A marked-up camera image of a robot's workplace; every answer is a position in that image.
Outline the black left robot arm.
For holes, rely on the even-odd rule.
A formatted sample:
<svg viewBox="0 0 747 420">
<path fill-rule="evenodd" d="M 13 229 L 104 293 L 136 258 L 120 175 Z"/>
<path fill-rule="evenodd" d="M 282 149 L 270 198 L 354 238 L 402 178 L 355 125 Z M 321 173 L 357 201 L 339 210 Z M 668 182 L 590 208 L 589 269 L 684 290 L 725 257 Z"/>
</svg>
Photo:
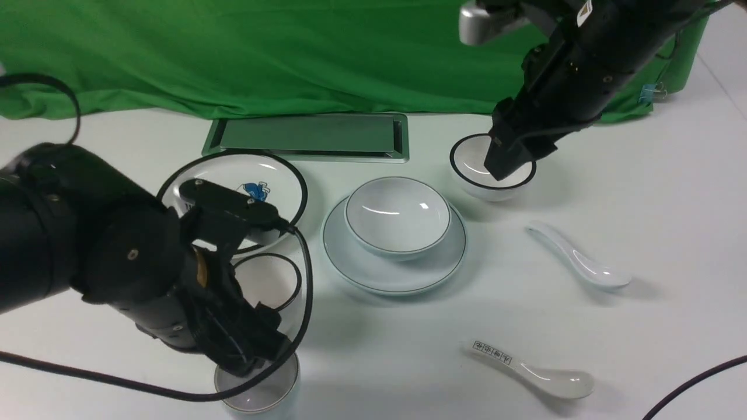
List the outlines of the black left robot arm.
<svg viewBox="0 0 747 420">
<path fill-rule="evenodd" d="M 177 191 L 184 215 L 82 147 L 24 151 L 2 169 L 2 312 L 72 289 L 229 374 L 276 361 L 291 343 L 280 314 L 243 297 L 231 260 L 288 222 L 204 179 Z"/>
</svg>

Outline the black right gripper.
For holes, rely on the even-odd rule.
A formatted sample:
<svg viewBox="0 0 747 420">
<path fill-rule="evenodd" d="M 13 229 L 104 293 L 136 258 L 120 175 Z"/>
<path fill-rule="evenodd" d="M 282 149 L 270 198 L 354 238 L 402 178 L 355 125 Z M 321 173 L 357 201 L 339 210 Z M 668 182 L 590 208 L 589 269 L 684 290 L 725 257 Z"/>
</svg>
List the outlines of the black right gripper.
<svg viewBox="0 0 747 420">
<path fill-rule="evenodd" d="M 490 144 L 484 167 L 497 181 L 504 180 L 518 168 L 544 159 L 557 149 L 562 138 L 560 125 L 522 99 L 506 98 L 494 107 L 493 126 L 488 131 Z"/>
</svg>

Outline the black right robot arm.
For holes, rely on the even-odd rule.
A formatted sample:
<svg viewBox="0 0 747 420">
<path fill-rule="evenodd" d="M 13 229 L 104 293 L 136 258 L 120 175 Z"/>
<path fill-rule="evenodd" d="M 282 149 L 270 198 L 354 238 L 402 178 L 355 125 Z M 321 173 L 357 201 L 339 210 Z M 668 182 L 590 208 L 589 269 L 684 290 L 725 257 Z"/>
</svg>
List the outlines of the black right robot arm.
<svg viewBox="0 0 747 420">
<path fill-rule="evenodd" d="M 684 27 L 727 1 L 592 1 L 525 57 L 523 85 L 496 104 L 484 167 L 497 180 L 595 124 L 614 96 Z"/>
</svg>

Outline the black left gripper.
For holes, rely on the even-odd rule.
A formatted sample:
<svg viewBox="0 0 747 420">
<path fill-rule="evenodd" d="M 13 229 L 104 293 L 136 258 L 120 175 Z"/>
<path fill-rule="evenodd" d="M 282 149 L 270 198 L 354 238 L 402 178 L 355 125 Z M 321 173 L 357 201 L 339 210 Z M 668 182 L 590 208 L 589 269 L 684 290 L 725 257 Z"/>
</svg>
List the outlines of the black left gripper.
<svg viewBox="0 0 747 420">
<path fill-rule="evenodd" d="M 189 246 L 176 292 L 197 351 L 236 377 L 275 362 L 291 346 L 277 310 L 244 297 L 235 271 L 216 253 Z"/>
</svg>

